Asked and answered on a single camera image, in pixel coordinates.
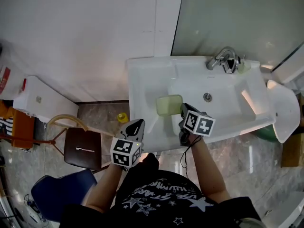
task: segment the marble floor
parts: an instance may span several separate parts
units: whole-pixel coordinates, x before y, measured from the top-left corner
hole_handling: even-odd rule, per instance
[[[116,116],[120,112],[129,113],[127,103],[83,104],[80,105],[78,117],[87,125],[115,133],[121,124]],[[51,139],[60,132],[60,127],[52,126],[46,132]],[[36,138],[44,139],[43,123],[38,121]],[[63,150],[65,136],[57,139],[57,147]],[[110,137],[102,139],[102,161],[110,161]],[[64,162],[63,157],[51,146],[34,146],[30,153],[13,148],[9,143],[0,143],[1,155],[6,161],[10,201],[23,215],[24,227],[51,227],[51,223],[35,224],[26,211],[23,197],[30,194],[32,186],[44,175],[61,177],[82,170]],[[291,191],[302,191],[304,188],[304,168],[280,168],[282,145],[270,143],[248,133],[235,138],[208,144],[208,148],[224,176],[227,189],[232,197],[249,196],[261,217],[268,210],[283,202]],[[185,148],[159,152],[157,158],[160,169],[169,170],[186,176],[180,164]],[[194,160],[191,151],[187,153],[189,179],[198,185]],[[95,174],[97,180],[103,171]]]

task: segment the frosted glass panel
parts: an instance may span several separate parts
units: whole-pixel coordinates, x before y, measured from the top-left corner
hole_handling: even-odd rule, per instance
[[[214,56],[224,46],[277,66],[304,40],[304,0],[182,0],[172,55]]]

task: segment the blue seat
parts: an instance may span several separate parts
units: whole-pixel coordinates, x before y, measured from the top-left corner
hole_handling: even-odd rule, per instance
[[[48,220],[60,222],[64,206],[81,204],[86,193],[96,185],[90,170],[83,170],[61,178],[44,176],[31,190],[41,214]]]

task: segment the shirt sleeve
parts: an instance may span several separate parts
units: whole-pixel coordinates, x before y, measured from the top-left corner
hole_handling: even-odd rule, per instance
[[[95,227],[103,220],[103,214],[95,209],[72,204],[64,207],[59,228]]]
[[[218,204],[218,208],[222,214],[235,220],[241,220],[244,218],[261,220],[249,197],[226,200]]]

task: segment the black and white striped fabric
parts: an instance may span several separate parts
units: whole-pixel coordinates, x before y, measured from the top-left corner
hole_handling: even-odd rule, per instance
[[[14,119],[12,117],[9,119],[3,119],[3,117],[0,117],[0,132],[12,136],[13,122]]]

